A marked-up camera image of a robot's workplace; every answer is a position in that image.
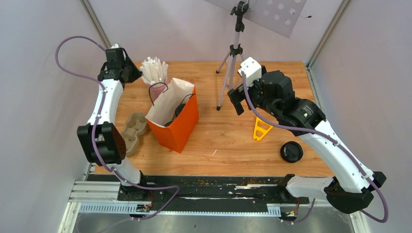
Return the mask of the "orange paper bag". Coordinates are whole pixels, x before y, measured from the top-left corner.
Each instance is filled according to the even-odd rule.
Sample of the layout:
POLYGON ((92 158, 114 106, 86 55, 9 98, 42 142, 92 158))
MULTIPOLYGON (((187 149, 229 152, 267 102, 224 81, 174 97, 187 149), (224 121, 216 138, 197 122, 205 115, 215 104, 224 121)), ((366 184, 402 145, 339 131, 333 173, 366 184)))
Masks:
POLYGON ((146 121, 160 145, 181 153, 198 120, 198 100, 195 85, 178 78, 172 78, 168 90, 152 102, 146 121), (176 107, 185 103, 178 117, 176 107))

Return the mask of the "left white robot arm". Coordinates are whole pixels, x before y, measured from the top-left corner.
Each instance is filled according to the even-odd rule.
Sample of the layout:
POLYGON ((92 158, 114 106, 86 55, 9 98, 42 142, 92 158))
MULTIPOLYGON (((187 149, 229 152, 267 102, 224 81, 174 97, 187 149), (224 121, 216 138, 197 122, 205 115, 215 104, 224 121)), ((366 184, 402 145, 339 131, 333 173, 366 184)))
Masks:
POLYGON ((115 126, 116 111, 127 83, 142 76, 118 44, 105 50, 106 62, 96 78, 99 93, 94 110, 86 125, 79 126, 79 138, 86 159, 115 174, 123 186, 131 186, 130 194, 136 200, 148 197, 149 188, 142 183, 143 174, 126 157, 125 140, 115 126))

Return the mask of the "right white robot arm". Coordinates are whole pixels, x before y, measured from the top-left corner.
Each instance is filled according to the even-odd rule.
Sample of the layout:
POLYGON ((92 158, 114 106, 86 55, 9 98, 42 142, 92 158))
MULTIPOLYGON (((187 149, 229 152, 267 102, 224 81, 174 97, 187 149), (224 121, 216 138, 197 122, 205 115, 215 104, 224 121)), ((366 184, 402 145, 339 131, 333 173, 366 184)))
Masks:
POLYGON ((380 188, 386 176, 370 170, 350 152, 322 110, 313 101, 295 95, 289 77, 278 70, 267 72, 263 66, 247 66, 239 74, 242 84, 228 92, 237 114, 243 113, 244 100, 253 112, 261 109, 270 114, 277 120, 276 127, 306 142, 333 172, 333 176, 326 178, 286 175, 277 190, 282 202, 299 197, 315 198, 351 214, 364 212, 374 194, 382 197, 380 188))

